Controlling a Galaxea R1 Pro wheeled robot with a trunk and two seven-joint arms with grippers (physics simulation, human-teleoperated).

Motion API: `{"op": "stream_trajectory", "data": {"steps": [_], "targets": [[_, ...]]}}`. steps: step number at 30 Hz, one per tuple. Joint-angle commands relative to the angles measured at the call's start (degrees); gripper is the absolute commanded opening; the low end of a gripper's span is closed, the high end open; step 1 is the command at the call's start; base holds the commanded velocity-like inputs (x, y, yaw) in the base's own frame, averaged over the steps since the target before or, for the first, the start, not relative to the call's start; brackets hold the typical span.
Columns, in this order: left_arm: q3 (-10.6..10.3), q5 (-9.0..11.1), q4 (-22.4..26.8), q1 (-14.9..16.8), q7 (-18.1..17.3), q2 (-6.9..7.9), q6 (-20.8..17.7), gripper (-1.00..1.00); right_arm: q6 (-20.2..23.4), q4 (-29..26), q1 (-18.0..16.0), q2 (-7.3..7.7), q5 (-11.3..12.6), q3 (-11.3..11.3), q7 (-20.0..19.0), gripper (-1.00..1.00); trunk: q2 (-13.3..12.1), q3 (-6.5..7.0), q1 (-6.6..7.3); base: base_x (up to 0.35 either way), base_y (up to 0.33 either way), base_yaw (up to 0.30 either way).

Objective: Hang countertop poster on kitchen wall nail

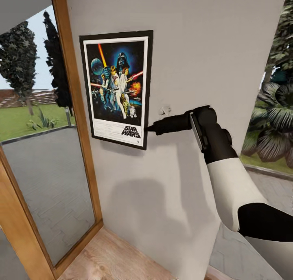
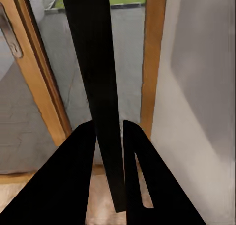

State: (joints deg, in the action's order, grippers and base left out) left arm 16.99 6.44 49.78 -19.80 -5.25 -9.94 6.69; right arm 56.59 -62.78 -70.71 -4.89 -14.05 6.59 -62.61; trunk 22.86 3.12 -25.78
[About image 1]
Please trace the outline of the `poster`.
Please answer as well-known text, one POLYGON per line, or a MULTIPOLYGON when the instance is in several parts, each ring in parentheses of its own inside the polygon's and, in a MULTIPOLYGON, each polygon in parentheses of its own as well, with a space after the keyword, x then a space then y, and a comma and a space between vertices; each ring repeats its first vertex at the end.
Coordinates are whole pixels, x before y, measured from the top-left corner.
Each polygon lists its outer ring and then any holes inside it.
POLYGON ((153 30, 79 40, 92 138, 147 150, 153 30))

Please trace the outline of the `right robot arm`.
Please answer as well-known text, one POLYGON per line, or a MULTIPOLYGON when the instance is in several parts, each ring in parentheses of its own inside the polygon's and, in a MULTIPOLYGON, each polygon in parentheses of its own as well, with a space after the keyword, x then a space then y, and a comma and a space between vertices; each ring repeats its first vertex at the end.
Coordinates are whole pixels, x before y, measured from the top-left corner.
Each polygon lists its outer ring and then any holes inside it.
POLYGON ((210 105, 172 116, 170 106, 144 131, 156 135, 193 129, 208 168, 216 209, 231 231, 239 232, 284 279, 293 280, 293 216, 268 205, 232 147, 227 129, 210 105))

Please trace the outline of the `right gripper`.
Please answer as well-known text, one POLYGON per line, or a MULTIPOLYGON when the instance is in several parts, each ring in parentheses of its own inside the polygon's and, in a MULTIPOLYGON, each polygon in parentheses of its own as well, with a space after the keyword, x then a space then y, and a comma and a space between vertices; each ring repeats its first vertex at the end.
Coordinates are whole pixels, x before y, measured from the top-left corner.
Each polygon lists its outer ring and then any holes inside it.
MULTIPOLYGON (((178 115, 177 115, 178 116, 178 115)), ((156 135, 180 131, 177 126, 177 116, 166 117, 153 123, 153 126, 144 128, 144 131, 156 132, 156 135)))

